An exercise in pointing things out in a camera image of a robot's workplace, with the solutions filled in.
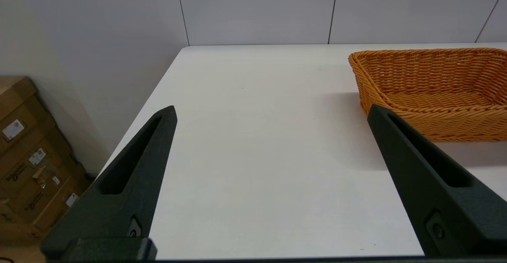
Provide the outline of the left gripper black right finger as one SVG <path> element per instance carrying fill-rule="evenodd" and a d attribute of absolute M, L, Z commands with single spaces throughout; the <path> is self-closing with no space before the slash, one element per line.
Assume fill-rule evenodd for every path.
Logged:
<path fill-rule="evenodd" d="M 393 111 L 367 120 L 425 255 L 506 256 L 503 198 Z"/>

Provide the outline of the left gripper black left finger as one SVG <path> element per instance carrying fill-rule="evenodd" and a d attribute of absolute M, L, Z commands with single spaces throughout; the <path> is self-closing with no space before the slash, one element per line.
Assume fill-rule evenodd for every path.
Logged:
<path fill-rule="evenodd" d="M 163 108 L 51 229 L 40 250 L 48 261 L 153 261 L 149 234 L 177 116 Z"/>

